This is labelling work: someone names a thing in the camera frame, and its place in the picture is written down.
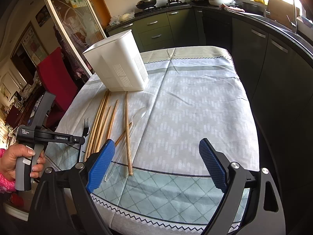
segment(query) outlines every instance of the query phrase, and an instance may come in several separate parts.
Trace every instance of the metal screw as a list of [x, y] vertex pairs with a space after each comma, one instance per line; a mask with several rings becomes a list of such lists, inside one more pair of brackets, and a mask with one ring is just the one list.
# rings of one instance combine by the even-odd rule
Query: metal screw
[[264, 174], [268, 174], [268, 173], [269, 173], [269, 170], [268, 170], [267, 168], [262, 168], [262, 172], [263, 172]]
[[239, 169], [239, 167], [240, 167], [239, 163], [236, 163], [236, 162], [233, 162], [233, 163], [231, 164], [231, 166], [232, 166], [234, 169]]
[[82, 169], [84, 167], [84, 163], [76, 163], [75, 168], [76, 169]]
[[51, 167], [48, 167], [44, 170], [45, 173], [51, 173], [52, 172], [52, 168]]

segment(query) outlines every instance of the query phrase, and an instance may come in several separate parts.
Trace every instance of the pink sleeve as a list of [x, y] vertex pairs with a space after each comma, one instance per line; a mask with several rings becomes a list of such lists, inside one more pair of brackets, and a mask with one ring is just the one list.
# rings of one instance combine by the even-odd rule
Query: pink sleeve
[[[3, 156], [5, 149], [0, 148], [0, 158]], [[0, 173], [0, 193], [12, 193], [15, 192], [15, 181], [7, 180]]]

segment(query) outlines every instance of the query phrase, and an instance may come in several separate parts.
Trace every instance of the fingernail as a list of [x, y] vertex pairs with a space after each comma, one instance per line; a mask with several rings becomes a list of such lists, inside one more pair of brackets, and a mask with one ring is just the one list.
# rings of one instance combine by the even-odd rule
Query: fingernail
[[30, 154], [30, 155], [35, 155], [35, 151], [29, 149], [29, 150], [28, 150], [28, 154]]

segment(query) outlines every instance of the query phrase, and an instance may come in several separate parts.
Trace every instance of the cutting board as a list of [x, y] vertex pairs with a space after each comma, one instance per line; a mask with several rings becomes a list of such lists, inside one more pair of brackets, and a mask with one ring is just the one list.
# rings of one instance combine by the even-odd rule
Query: cutting board
[[[278, 23], [281, 23], [282, 25], [290, 29], [292, 28], [292, 25], [290, 24], [286, 16], [288, 15], [291, 22], [295, 21], [292, 4], [287, 3], [283, 0], [269, 0], [266, 10], [271, 13], [270, 15], [268, 15], [270, 19], [276, 20]], [[297, 8], [297, 17], [299, 16], [300, 9]]]

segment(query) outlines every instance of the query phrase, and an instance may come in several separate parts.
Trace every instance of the white plastic container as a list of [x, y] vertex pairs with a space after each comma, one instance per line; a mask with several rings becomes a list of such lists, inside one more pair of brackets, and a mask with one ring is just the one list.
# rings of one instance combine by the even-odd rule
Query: white plastic container
[[149, 81], [131, 30], [101, 40], [83, 54], [112, 92], [142, 91]]

